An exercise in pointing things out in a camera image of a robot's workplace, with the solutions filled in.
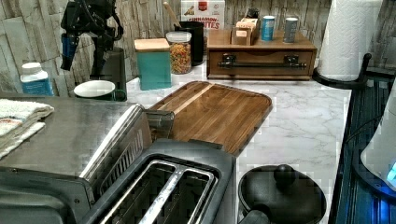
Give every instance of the wooden canister lid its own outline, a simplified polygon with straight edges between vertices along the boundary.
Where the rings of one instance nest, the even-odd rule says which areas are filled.
[[[134,48],[137,52],[164,52],[169,51],[169,44],[165,38],[136,39]]]

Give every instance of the paper towel roll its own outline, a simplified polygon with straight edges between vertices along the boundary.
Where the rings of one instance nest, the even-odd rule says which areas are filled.
[[[383,0],[333,0],[318,62],[319,73],[356,80],[368,53]]]

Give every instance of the white towel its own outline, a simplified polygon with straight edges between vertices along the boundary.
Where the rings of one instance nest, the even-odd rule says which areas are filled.
[[[38,122],[54,108],[36,102],[0,99],[0,159],[45,126]]]

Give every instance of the blue light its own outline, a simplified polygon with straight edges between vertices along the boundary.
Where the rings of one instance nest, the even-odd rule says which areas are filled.
[[[396,177],[396,162],[393,164],[392,169],[389,171],[387,180],[392,181],[395,177]]]
[[[396,170],[391,170],[387,176],[388,181],[392,181],[396,177]]]

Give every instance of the teal canister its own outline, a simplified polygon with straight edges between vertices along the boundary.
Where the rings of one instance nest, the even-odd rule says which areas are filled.
[[[137,54],[140,90],[170,88],[172,86],[171,62],[169,44],[166,39],[136,39],[134,47]]]

